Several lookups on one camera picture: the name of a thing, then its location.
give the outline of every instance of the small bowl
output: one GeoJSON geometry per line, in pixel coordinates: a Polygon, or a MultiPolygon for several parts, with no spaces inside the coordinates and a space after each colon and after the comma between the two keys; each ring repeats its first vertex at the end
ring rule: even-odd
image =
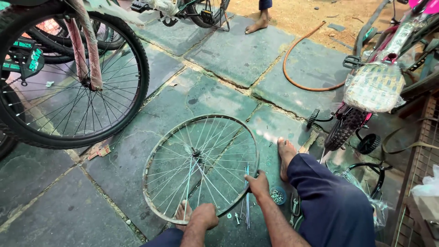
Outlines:
{"type": "Polygon", "coordinates": [[[282,196],[284,197],[284,199],[280,202],[280,203],[276,203],[277,205],[282,205],[282,204],[284,204],[285,203],[285,201],[287,200],[287,194],[286,194],[286,192],[285,192],[285,190],[282,188],[282,187],[279,187],[279,186],[275,186],[275,187],[272,187],[271,189],[270,189],[270,192],[272,191],[272,190],[277,190],[277,191],[279,191],[280,193],[282,193],[282,196]]]}

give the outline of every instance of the kickstand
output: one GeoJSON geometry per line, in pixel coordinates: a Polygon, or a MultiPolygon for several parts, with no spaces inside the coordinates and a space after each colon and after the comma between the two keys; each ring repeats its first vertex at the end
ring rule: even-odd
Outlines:
{"type": "Polygon", "coordinates": [[[221,7],[219,8],[219,14],[221,15],[221,11],[224,11],[224,17],[226,18],[226,24],[227,24],[227,30],[225,30],[222,27],[223,24],[223,15],[221,15],[221,19],[219,19],[219,26],[213,25],[212,27],[217,28],[217,29],[221,29],[225,32],[229,32],[230,31],[230,25],[229,25],[229,18],[227,17],[227,13],[223,8],[224,6],[224,0],[221,0],[221,7]]]}

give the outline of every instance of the dirt ground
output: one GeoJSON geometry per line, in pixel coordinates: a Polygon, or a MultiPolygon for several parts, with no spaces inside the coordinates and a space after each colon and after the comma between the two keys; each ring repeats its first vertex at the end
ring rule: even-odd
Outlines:
{"type": "MultiPolygon", "coordinates": [[[[315,32],[310,39],[326,47],[351,54],[347,47],[333,41],[331,37],[353,46],[355,38],[361,27],[369,20],[382,0],[273,0],[273,7],[269,9],[271,14],[270,24],[288,33],[301,37],[317,27],[323,20],[327,23],[315,32]],[[342,25],[346,29],[338,32],[328,28],[330,23],[342,25]]],[[[231,0],[228,11],[248,18],[259,17],[258,0],[231,0]]],[[[395,1],[396,19],[403,16],[409,9],[408,5],[395,1]]],[[[373,26],[379,31],[389,27],[393,16],[393,4],[387,4],[377,18],[373,26]]]]}

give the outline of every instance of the chainring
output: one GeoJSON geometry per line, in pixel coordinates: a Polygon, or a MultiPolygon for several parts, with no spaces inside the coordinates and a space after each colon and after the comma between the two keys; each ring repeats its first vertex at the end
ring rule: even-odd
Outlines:
{"type": "MultiPolygon", "coordinates": [[[[163,18],[163,17],[164,17],[164,15],[160,11],[160,18],[163,18]]],[[[163,22],[163,24],[165,24],[165,26],[171,27],[171,26],[175,25],[175,23],[177,23],[177,19],[166,18],[162,22],[163,22]]]]}

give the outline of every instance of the bicycle pedal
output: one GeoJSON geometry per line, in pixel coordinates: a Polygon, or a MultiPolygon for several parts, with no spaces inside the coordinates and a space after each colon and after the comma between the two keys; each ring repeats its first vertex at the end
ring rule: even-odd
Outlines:
{"type": "Polygon", "coordinates": [[[345,57],[345,60],[343,61],[343,67],[348,69],[356,69],[362,65],[364,65],[364,63],[361,62],[359,56],[349,55],[345,57]]]}
{"type": "Polygon", "coordinates": [[[214,25],[212,11],[203,9],[201,11],[200,15],[201,15],[201,19],[203,20],[204,23],[209,24],[209,25],[214,25]]]}
{"type": "Polygon", "coordinates": [[[141,0],[135,0],[131,6],[131,10],[136,11],[137,13],[143,13],[146,10],[152,10],[151,7],[147,3],[144,3],[141,0]]]}

